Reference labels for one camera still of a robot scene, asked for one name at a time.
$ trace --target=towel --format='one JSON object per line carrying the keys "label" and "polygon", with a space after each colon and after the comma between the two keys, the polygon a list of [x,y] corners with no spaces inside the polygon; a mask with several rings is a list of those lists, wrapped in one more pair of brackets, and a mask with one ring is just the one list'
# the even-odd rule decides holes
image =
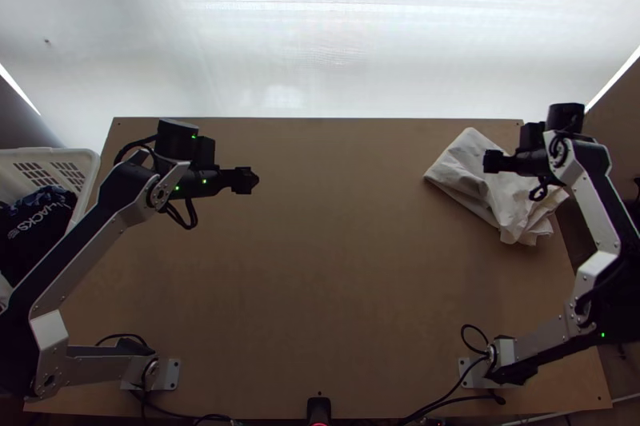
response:
{"label": "towel", "polygon": [[548,216],[569,196],[550,186],[542,201],[531,201],[535,177],[516,173],[485,174],[488,149],[502,149],[474,128],[465,129],[426,171],[425,178],[500,231],[500,241],[535,246],[554,232]]}

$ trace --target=white plastic basket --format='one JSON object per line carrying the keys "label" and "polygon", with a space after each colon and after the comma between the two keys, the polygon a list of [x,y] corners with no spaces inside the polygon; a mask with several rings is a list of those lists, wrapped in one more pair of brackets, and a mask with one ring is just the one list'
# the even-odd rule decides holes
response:
{"label": "white plastic basket", "polygon": [[43,186],[61,186],[78,197],[69,231],[85,214],[99,168],[100,156],[90,149],[0,149],[0,200],[12,205]]}

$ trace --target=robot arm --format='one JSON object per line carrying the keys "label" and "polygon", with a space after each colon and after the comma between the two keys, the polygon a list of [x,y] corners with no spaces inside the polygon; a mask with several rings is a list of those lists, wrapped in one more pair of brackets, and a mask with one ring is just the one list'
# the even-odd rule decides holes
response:
{"label": "robot arm", "polygon": [[[606,147],[580,134],[583,118],[583,105],[552,105],[546,124],[522,127],[513,157],[486,152],[486,173],[538,177],[540,186],[530,195],[534,201],[544,198],[548,185],[570,189],[594,252],[578,268],[573,290],[558,315],[523,337],[495,338],[487,347],[486,362],[469,372],[466,388],[521,385],[543,364],[596,344],[640,339],[640,330],[629,326],[640,293],[638,231],[609,179]],[[460,358],[461,374],[473,360]]]}
{"label": "robot arm", "polygon": [[[149,141],[155,141],[153,149],[145,145]],[[146,151],[114,166],[95,206],[22,279],[0,313],[0,385],[16,396],[41,400],[62,386],[109,380],[145,390],[171,390],[178,383],[179,360],[161,359],[146,344],[122,338],[113,347],[69,345],[59,308],[127,228],[170,213],[170,200],[185,199],[189,206],[192,197],[226,187],[250,194],[259,179],[251,168],[219,169],[214,141],[186,123],[160,120],[157,135],[130,143],[117,160],[135,146]],[[153,169],[142,165],[148,155]]]}

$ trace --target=white curtain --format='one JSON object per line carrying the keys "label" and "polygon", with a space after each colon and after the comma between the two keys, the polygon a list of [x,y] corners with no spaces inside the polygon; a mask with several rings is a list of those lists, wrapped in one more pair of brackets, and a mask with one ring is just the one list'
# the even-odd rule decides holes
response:
{"label": "white curtain", "polygon": [[0,63],[69,146],[113,116],[510,117],[588,102],[640,0],[0,0]]}

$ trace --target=brown tabletop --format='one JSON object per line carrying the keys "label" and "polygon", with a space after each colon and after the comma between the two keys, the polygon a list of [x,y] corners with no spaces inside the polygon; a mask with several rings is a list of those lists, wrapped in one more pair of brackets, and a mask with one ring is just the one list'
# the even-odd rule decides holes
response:
{"label": "brown tabletop", "polygon": [[[216,139],[222,168],[253,167],[254,194],[196,200],[192,231],[165,215],[129,229],[62,310],[72,344],[136,332],[181,358],[178,389],[158,393],[157,404],[196,416],[300,418],[306,399],[322,394],[335,417],[405,416],[458,379],[461,324],[521,335],[562,311],[573,273],[559,232],[535,248],[504,245],[422,179],[467,126],[513,149],[518,121],[186,121]],[[156,125],[115,119],[98,180],[123,145]],[[594,350],[501,394],[506,406],[472,401],[438,414],[611,405]],[[117,383],[64,388],[27,408],[139,414]]]}

